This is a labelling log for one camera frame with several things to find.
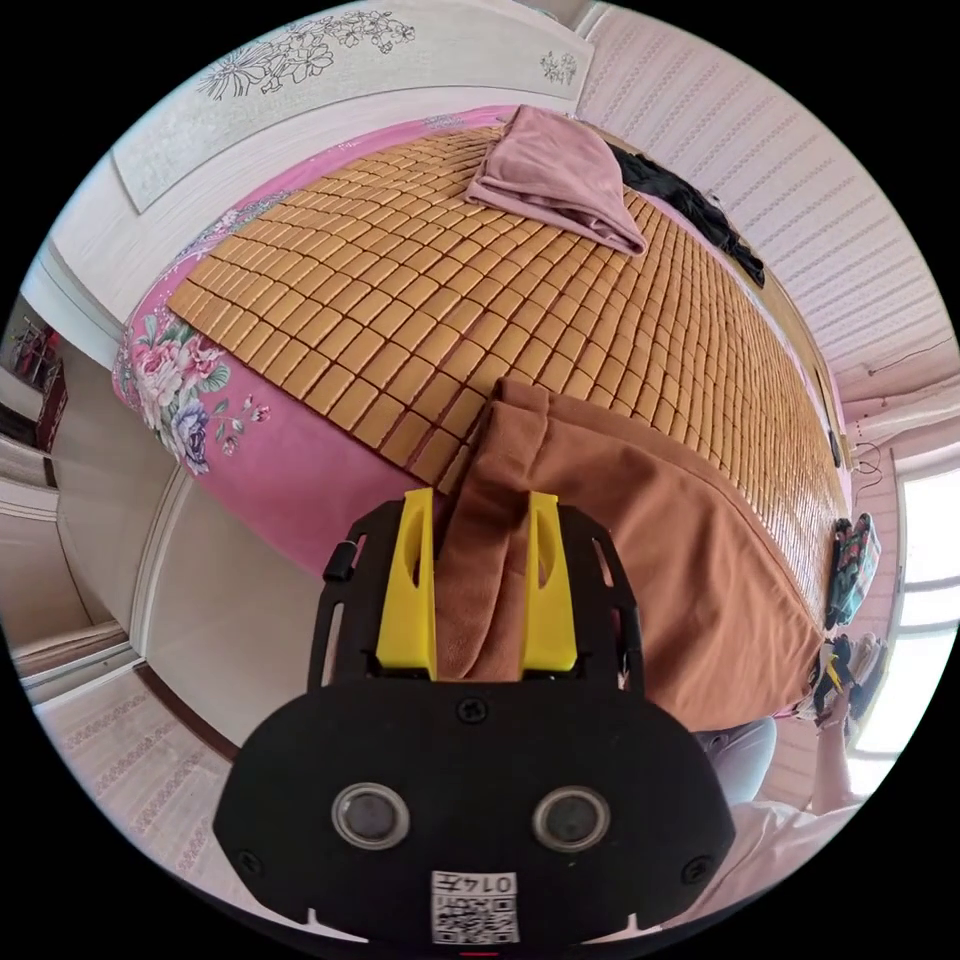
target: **person's arm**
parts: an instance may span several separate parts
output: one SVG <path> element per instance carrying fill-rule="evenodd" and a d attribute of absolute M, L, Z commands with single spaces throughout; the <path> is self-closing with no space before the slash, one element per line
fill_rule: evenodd
<path fill-rule="evenodd" d="M 850 693 L 845 691 L 830 713 L 817 721 L 817 766 L 810 809 L 818 816 L 860 801 L 851 789 L 847 766 L 844 728 L 849 708 Z"/>

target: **bamboo mat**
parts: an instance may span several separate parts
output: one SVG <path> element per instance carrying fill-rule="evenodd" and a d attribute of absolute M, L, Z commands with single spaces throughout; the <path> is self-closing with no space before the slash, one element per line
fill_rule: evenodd
<path fill-rule="evenodd" d="M 736 485 L 822 618 L 843 497 L 775 335 L 711 253 L 631 190 L 649 243 L 637 258 L 465 203 L 498 135 L 354 161 L 225 239 L 168 306 L 441 491 L 501 376 L 652 424 Z"/>

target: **pink bedsheet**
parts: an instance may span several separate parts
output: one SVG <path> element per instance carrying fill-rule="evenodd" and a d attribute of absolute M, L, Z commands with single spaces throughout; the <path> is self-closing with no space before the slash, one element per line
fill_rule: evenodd
<path fill-rule="evenodd" d="M 515 109 L 482 107 L 397 124 L 297 164 L 244 197 L 184 249 L 128 322 L 113 370 L 117 395 L 196 482 L 263 540 L 317 576 L 355 519 L 420 482 L 207 340 L 168 310 L 167 300 L 224 237 L 317 178 L 439 129 L 501 123 Z M 713 251 L 677 211 L 647 199 Z M 789 343 L 761 312 L 812 391 Z M 812 392 L 811 398 L 820 410 L 819 398 Z"/>

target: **floral pattern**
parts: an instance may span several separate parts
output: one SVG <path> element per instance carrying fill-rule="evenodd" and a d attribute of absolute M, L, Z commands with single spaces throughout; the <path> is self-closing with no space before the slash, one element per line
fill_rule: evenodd
<path fill-rule="evenodd" d="M 423 122 L 431 130 L 446 130 L 449 127 L 463 126 L 463 118 L 450 113 L 441 113 L 435 117 L 424 117 Z"/>
<path fill-rule="evenodd" d="M 389 11 L 353 10 L 294 24 L 272 40 L 234 50 L 210 68 L 199 89 L 213 100 L 245 97 L 254 88 L 276 93 L 290 81 L 303 83 L 333 64 L 333 44 L 352 48 L 363 41 L 381 53 L 416 38 L 416 30 Z"/>
<path fill-rule="evenodd" d="M 225 352 L 166 307 L 143 320 L 144 333 L 126 338 L 116 383 L 157 439 L 194 475 L 210 472 L 207 445 L 233 456 L 250 424 L 263 423 L 270 408 L 247 398 L 230 409 L 227 397 L 207 401 L 230 380 Z"/>
<path fill-rule="evenodd" d="M 540 66 L 543 67 L 543 75 L 551 83 L 565 83 L 569 87 L 577 75 L 577 60 L 572 53 L 565 53 L 557 59 L 551 50 L 540 58 Z"/>

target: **screw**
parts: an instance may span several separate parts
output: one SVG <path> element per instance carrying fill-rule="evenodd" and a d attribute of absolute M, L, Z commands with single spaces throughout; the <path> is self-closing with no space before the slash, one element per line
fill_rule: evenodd
<path fill-rule="evenodd" d="M 476 697 L 467 697 L 457 704 L 457 717 L 463 723 L 483 723 L 487 719 L 487 705 Z"/>
<path fill-rule="evenodd" d="M 237 863 L 244 873 L 249 873 L 254 877 L 259 877 L 263 873 L 263 864 L 249 850 L 241 850 L 237 854 Z"/>
<path fill-rule="evenodd" d="M 713 867 L 713 857 L 709 854 L 703 854 L 699 857 L 694 857 L 684 868 L 680 871 L 680 882 L 690 886 L 694 883 L 699 883 L 704 875 Z"/>

